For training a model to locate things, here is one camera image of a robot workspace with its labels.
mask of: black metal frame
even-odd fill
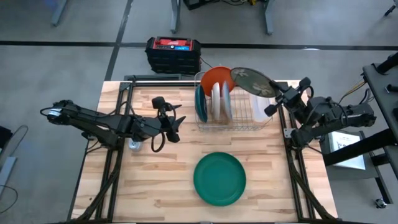
[[[119,86],[119,95],[118,95],[118,101],[116,104],[116,107],[119,108],[118,112],[120,112],[120,104],[122,103],[121,101],[123,100],[123,92],[125,90],[128,90],[128,96],[127,100],[132,100],[132,92],[134,87],[149,87],[149,86],[190,86],[194,87],[195,82],[194,81],[178,81],[178,82],[140,82],[140,81],[135,81],[133,80],[132,82],[121,82]],[[285,128],[287,128],[286,125],[286,120],[284,116],[284,112],[282,109],[279,109],[279,117],[280,117],[280,125],[281,125],[281,131]],[[296,122],[294,119],[294,116],[292,114],[289,114],[289,119],[290,123],[292,124],[292,128],[296,128]],[[297,220],[299,223],[341,223],[341,224],[355,224],[358,222],[346,222],[342,221],[339,219],[329,219],[328,217],[322,217],[324,219],[316,219],[315,218],[315,211],[314,207],[315,205],[312,204],[311,201],[316,200],[315,196],[311,193],[310,189],[308,188],[308,178],[307,178],[307,173],[305,171],[305,164],[304,164],[304,159],[303,155],[299,151],[295,151],[295,158],[298,160],[298,165],[300,167],[300,174],[298,174],[297,170],[294,167],[294,158],[292,156],[292,148],[290,147],[290,139],[286,138],[284,135],[282,135],[284,138],[284,143],[285,143],[285,150],[286,150],[286,155],[287,155],[287,162],[289,166],[289,175],[290,175],[290,181],[292,183],[292,191],[293,191],[293,196],[294,196],[294,202],[295,202],[295,209],[296,209],[296,214],[297,214]],[[96,207],[96,214],[95,214],[95,219],[93,220],[70,220],[70,217],[72,215],[73,211],[73,206],[75,204],[75,199],[76,199],[76,194],[78,190],[78,186],[80,183],[80,177],[81,173],[83,171],[83,166],[84,166],[84,161],[85,158],[83,159],[83,162],[81,164],[81,169],[80,169],[80,174],[79,174],[79,179],[78,182],[76,183],[76,188],[75,188],[75,194],[70,206],[70,211],[69,211],[69,216],[68,216],[68,221],[72,221],[74,223],[112,223],[113,222],[113,213],[114,213],[114,206],[116,203],[116,196],[117,196],[117,189],[118,189],[118,180],[119,180],[119,171],[121,168],[121,161],[122,161],[122,156],[123,156],[123,146],[120,145],[121,148],[118,148],[118,155],[116,158],[116,164],[114,167],[114,170],[112,173],[114,175],[110,175],[107,177],[107,173],[110,171],[110,162],[107,162],[108,160],[111,160],[112,156],[112,151],[108,151],[107,157],[106,157],[106,165],[104,167],[104,174],[103,174],[103,182],[101,183],[101,186],[104,186],[101,188],[100,192],[104,192],[104,194],[107,192],[109,189],[110,184],[109,181],[112,183],[112,191],[111,191],[111,200],[109,201],[109,210],[107,214],[107,218],[102,218],[101,211],[102,211],[102,205],[103,205],[103,197],[101,198],[101,205],[98,204]],[[294,178],[294,175],[299,175],[302,177],[301,181],[296,181]],[[306,203],[307,203],[307,208],[308,208],[308,216],[309,218],[305,218],[303,216],[303,211],[302,211],[302,204],[300,201],[300,195],[299,195],[299,188],[298,186],[301,186],[302,190],[305,192],[305,197],[306,197]],[[137,224],[155,224],[155,223],[137,223]]]

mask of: gray floor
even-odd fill
[[[59,27],[50,25],[51,1],[0,2],[0,40],[113,42],[126,0],[70,1]],[[382,15],[392,1],[277,0],[274,35],[264,34],[259,7],[231,7],[218,3],[196,11],[182,6],[180,32],[202,42],[260,44],[398,45],[398,11]],[[170,2],[134,0],[124,42],[144,42],[169,32]],[[1,223],[47,223],[66,219],[83,157],[85,140],[71,127],[55,126],[39,115],[54,101],[71,99],[95,108],[112,48],[0,46],[0,125],[30,128],[16,152],[18,162],[7,183],[19,192],[14,207],[0,215]],[[202,49],[211,65],[251,67],[276,80],[310,77],[315,94],[338,99],[356,83],[361,67],[380,62],[393,52],[344,50]],[[121,48],[112,80],[125,75],[153,74],[144,49]],[[347,97],[357,103],[364,88]],[[376,124],[370,135],[386,128],[375,102]],[[389,166],[382,174],[398,203],[398,181]],[[374,208],[380,197],[374,180],[333,181],[339,217],[371,223],[396,223],[397,205]],[[0,211],[13,200],[0,198]]]

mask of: black case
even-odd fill
[[[185,38],[166,37],[170,39],[186,40]],[[191,40],[191,50],[154,49],[156,38],[151,37],[147,42],[145,52],[152,71],[167,74],[195,75],[200,72],[200,48],[197,40]]]

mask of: orange plate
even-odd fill
[[[235,86],[235,83],[231,78],[231,69],[224,66],[217,66],[205,72],[200,80],[200,85],[203,87],[206,96],[211,96],[211,89],[213,88],[214,83],[218,82],[220,90],[222,90],[224,81],[227,82],[229,92],[231,92]]]

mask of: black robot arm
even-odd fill
[[[72,102],[72,100],[62,100],[53,104],[51,108],[44,108],[40,111],[50,110],[48,114],[43,114],[48,121],[58,125],[71,125],[83,131],[83,136],[95,136],[98,141],[108,148],[116,147],[120,138],[131,138],[133,141],[142,142],[149,138],[154,138],[161,134],[171,142],[179,142],[177,134],[178,127],[185,119],[185,116],[176,119],[175,109],[181,105],[173,106],[166,103],[163,97],[152,100],[154,109],[158,109],[155,118],[142,117],[135,114],[104,114],[97,111],[82,108]],[[173,111],[174,116],[167,116],[167,111]]]
[[[294,147],[304,148],[318,136],[328,134],[343,128],[372,126],[376,120],[372,108],[367,103],[359,105],[341,106],[330,97],[313,97],[313,88],[309,78],[300,81],[295,89],[280,83],[273,83],[279,94],[275,98],[277,104],[265,109],[268,116],[272,116],[278,107],[284,106],[291,112],[301,127],[290,132]],[[311,96],[307,105],[302,101],[306,89],[311,89]]]

